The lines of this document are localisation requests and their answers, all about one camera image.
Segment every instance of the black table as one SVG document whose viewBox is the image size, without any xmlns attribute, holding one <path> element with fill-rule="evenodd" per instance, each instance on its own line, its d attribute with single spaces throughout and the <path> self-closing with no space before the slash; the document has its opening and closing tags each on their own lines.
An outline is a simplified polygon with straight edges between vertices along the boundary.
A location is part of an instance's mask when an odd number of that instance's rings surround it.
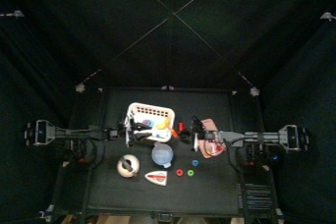
<svg viewBox="0 0 336 224">
<path fill-rule="evenodd" d="M 248 90 L 145 90 L 104 88 L 86 90 L 77 96 L 70 129 L 88 125 L 114 126 L 122 119 L 133 102 L 170 108 L 177 122 L 190 125 L 192 117 L 212 118 L 217 129 L 244 133 L 261 131 L 262 120 L 258 103 Z M 241 216 L 238 205 L 238 175 L 229 166 L 228 156 L 205 159 L 201 152 L 178 140 L 166 142 L 174 152 L 172 166 L 164 169 L 150 159 L 150 143 L 137 143 L 132 148 L 125 140 L 98 142 L 101 155 L 98 165 L 88 170 L 77 169 L 74 163 L 60 167 L 52 204 L 57 214 L 117 214 L 210 217 Z M 124 154 L 133 154 L 140 161 L 134 178 L 126 179 L 117 172 L 117 162 Z M 193 167 L 192 160 L 200 165 Z M 193 169 L 194 176 L 176 176 L 176 170 Z M 144 174 L 168 171 L 165 187 L 153 185 Z"/>
</svg>

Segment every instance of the red object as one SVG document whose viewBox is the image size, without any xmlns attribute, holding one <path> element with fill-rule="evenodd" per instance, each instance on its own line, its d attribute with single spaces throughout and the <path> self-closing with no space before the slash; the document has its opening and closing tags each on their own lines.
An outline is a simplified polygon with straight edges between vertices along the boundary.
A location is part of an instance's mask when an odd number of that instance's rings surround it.
<svg viewBox="0 0 336 224">
<path fill-rule="evenodd" d="M 154 179 L 165 179 L 164 175 L 146 175 L 148 178 L 154 178 Z"/>
<path fill-rule="evenodd" d="M 178 177 L 181 177 L 181 176 L 184 175 L 184 170 L 182 170 L 182 169 L 177 169 L 177 170 L 176 170 L 176 175 L 177 175 Z"/>
<path fill-rule="evenodd" d="M 177 123 L 177 132 L 178 133 L 184 131 L 184 128 L 185 128 L 184 123 Z"/>
</svg>

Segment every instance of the black wall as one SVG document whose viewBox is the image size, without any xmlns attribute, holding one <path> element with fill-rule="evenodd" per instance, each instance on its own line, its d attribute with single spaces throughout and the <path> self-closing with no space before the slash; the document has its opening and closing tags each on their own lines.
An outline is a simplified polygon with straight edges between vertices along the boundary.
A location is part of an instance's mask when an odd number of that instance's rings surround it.
<svg viewBox="0 0 336 224">
<path fill-rule="evenodd" d="M 282 211 L 293 223 L 336 220 L 336 23 L 322 24 L 264 88 L 269 131 L 305 126 L 313 143 L 305 155 L 285 157 L 277 173 Z"/>
<path fill-rule="evenodd" d="M 49 204 L 56 156 L 48 148 L 25 148 L 21 129 L 36 119 L 68 124 L 74 87 L 29 25 L 0 19 L 0 222 L 34 223 Z"/>
</svg>

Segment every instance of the small toy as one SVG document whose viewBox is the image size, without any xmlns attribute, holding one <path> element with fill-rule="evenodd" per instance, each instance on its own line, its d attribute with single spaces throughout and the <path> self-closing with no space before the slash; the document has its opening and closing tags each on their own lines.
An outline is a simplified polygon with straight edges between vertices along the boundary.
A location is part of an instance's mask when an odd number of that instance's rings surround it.
<svg viewBox="0 0 336 224">
<path fill-rule="evenodd" d="M 182 169 L 177 169 L 177 170 L 176 170 L 176 175 L 177 175 L 178 177 L 181 177 L 181 176 L 184 175 L 184 170 L 182 170 Z"/>
<path fill-rule="evenodd" d="M 192 161 L 192 164 L 193 164 L 193 166 L 198 166 L 198 164 L 200 164 L 198 160 L 194 159 L 194 160 Z"/>
<path fill-rule="evenodd" d="M 194 171 L 193 170 L 188 170 L 188 176 L 193 177 L 194 176 Z"/>
<path fill-rule="evenodd" d="M 130 154 L 124 155 L 117 164 L 120 175 L 125 178 L 134 177 L 138 172 L 138 168 L 138 159 Z"/>
<path fill-rule="evenodd" d="M 144 175 L 144 178 L 158 186 L 166 186 L 168 174 L 166 171 L 153 171 Z"/>
</svg>

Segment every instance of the yellow object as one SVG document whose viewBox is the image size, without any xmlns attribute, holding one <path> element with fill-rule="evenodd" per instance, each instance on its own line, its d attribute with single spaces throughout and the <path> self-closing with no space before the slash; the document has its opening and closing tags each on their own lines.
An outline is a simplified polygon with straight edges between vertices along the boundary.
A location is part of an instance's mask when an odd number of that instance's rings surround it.
<svg viewBox="0 0 336 224">
<path fill-rule="evenodd" d="M 166 118 L 164 122 L 156 126 L 156 129 L 164 130 L 165 128 L 169 128 L 169 124 L 170 124 L 170 118 Z"/>
</svg>

